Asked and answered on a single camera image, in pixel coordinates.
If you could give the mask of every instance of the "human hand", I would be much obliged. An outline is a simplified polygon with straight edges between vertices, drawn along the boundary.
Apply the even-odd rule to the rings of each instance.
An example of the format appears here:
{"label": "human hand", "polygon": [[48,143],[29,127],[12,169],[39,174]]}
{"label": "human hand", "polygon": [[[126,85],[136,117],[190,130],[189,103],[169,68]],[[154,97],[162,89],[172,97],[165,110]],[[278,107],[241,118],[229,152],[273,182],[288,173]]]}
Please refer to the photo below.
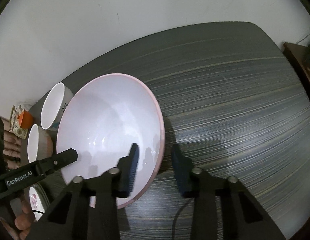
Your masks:
{"label": "human hand", "polygon": [[15,219],[15,225],[19,230],[21,230],[21,232],[17,232],[15,229],[10,227],[10,225],[8,225],[6,221],[0,219],[2,224],[14,240],[25,240],[26,236],[30,232],[30,226],[35,220],[35,215],[28,201],[25,199],[24,196],[21,196],[20,200],[22,214]]}

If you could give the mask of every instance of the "white wall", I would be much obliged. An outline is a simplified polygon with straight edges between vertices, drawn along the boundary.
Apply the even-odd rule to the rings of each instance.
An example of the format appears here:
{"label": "white wall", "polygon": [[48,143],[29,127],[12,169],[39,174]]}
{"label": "white wall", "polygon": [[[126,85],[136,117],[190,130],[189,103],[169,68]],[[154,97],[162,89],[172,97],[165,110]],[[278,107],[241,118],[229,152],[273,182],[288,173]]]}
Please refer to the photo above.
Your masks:
{"label": "white wall", "polygon": [[0,16],[0,114],[8,118],[13,104],[36,102],[122,44],[215,21],[253,22],[278,46],[310,33],[299,0],[11,0]]}

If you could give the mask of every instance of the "finger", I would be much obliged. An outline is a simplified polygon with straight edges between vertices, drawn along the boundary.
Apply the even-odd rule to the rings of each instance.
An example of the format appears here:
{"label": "finger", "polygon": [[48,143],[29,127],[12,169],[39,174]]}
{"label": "finger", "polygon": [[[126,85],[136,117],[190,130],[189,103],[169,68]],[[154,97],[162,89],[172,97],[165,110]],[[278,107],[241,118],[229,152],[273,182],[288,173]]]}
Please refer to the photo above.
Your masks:
{"label": "finger", "polygon": [[31,214],[22,213],[15,219],[15,225],[19,230],[26,230],[30,228],[33,223],[33,216]]}
{"label": "finger", "polygon": [[21,209],[25,214],[29,214],[29,213],[33,214],[32,208],[31,208],[29,202],[25,198],[21,199]]}
{"label": "finger", "polygon": [[10,150],[10,149],[6,149],[6,148],[4,149],[4,155],[15,157],[15,158],[20,158],[19,152],[16,152],[16,151]]}
{"label": "finger", "polygon": [[27,237],[27,235],[29,234],[29,232],[30,232],[30,228],[28,228],[28,229],[22,231],[22,232],[19,234],[20,239],[21,239],[21,240],[25,240],[26,237]]}
{"label": "finger", "polygon": [[20,152],[20,148],[21,147],[15,143],[5,141],[5,149],[10,149],[10,150],[14,150],[16,152]]}
{"label": "finger", "polygon": [[8,157],[5,157],[5,155],[4,155],[4,160],[7,163],[7,168],[10,170],[15,170],[20,167],[19,161],[12,161]]}
{"label": "finger", "polygon": [[10,132],[7,132],[7,131],[5,131],[5,133],[4,133],[4,140],[6,142],[10,142],[10,143],[15,143],[17,145],[21,145],[21,138],[18,138],[13,133],[10,133]]}
{"label": "finger", "polygon": [[18,197],[20,198],[21,202],[24,201],[25,200],[25,193],[19,194]]}

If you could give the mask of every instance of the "pink bowl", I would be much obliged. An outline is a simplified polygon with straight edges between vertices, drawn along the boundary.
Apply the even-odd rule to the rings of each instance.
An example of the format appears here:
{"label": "pink bowl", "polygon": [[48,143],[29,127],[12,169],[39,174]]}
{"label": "pink bowl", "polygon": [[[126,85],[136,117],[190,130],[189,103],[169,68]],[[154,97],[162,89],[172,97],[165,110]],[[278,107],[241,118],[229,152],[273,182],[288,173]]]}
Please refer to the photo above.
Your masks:
{"label": "pink bowl", "polygon": [[117,199],[118,208],[142,196],[156,177],[165,149],[164,120],[155,96],[137,78],[113,73],[94,79],[72,98],[59,125],[57,153],[73,148],[79,155],[61,170],[65,182],[115,167],[132,143],[139,145],[135,184],[129,198]]}

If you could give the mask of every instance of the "black clamp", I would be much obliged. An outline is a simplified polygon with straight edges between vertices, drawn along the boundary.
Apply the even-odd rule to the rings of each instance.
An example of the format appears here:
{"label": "black clamp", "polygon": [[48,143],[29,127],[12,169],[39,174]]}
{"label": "black clamp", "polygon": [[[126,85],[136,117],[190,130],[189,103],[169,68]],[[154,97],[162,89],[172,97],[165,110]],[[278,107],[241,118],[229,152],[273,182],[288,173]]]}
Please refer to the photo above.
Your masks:
{"label": "black clamp", "polygon": [[90,221],[93,239],[120,240],[116,198],[132,192],[138,165],[139,147],[132,144],[129,155],[99,177],[76,176],[31,227],[27,240],[86,240],[91,196],[96,196],[98,220]]}
{"label": "black clamp", "polygon": [[77,152],[73,149],[68,149],[49,158],[34,161],[0,175],[0,205],[1,200],[6,201],[16,198],[24,188],[75,162],[77,158]]}
{"label": "black clamp", "polygon": [[177,144],[172,147],[171,157],[178,191],[185,198],[195,198],[191,240],[217,240],[216,196],[221,199],[224,240],[285,240],[268,213],[235,176],[221,179],[194,167]]}

